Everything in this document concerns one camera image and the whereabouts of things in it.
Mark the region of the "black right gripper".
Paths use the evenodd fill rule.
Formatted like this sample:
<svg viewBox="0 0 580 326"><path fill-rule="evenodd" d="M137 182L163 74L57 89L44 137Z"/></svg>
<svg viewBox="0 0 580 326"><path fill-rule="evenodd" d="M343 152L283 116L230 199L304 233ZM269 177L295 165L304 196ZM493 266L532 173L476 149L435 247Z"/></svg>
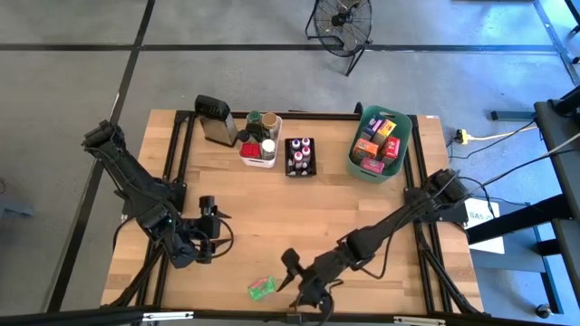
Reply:
<svg viewBox="0 0 580 326"><path fill-rule="evenodd" d="M282 254L281 261L286 268L286 275L276 291L281 292L296 276L301 275L296 306L314 307L324 318L329 318L334 313L334 298L326 291L326 286L346 269L342 254L338 251L321 254L303 270L300 256L293 248L289 248Z"/></svg>

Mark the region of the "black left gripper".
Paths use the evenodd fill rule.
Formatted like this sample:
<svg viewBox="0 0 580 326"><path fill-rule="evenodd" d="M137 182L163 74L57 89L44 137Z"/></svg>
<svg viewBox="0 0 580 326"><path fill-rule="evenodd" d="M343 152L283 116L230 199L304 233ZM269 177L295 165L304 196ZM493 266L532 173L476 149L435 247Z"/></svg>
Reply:
<svg viewBox="0 0 580 326"><path fill-rule="evenodd" d="M213 196L200 197L199 208L200 218L185 219L182 230L194 245L198 245L197 262L210 264L231 250L230 239L219 239L221 227L219 219L230 219L231 216L218 210ZM218 253L217 249L221 245L227 245L227 249Z"/></svg>

